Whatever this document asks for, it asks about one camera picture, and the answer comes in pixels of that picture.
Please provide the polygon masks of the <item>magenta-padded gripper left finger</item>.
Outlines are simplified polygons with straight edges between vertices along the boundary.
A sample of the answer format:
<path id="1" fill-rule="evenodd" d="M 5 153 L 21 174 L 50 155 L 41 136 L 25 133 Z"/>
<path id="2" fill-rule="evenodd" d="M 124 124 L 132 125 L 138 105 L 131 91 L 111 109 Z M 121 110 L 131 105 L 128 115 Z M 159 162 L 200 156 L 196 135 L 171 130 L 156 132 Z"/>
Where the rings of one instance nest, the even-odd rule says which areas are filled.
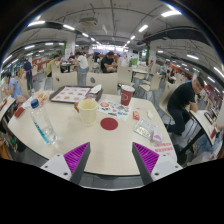
<path id="1" fill-rule="evenodd" d="M 55 154 L 41 168 L 72 183 L 79 184 L 90 152 L 90 143 L 87 142 L 66 154 Z"/>

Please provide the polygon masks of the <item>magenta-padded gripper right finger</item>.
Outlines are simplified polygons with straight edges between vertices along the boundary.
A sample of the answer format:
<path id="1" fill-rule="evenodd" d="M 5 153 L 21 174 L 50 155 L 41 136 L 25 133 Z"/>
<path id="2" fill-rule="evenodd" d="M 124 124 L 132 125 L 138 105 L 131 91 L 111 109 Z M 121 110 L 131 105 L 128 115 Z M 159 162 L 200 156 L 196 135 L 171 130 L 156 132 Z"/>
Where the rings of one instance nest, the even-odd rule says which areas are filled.
<path id="1" fill-rule="evenodd" d="M 158 154 L 135 142 L 132 143 L 132 153 L 144 185 L 182 169 L 170 156 Z"/>

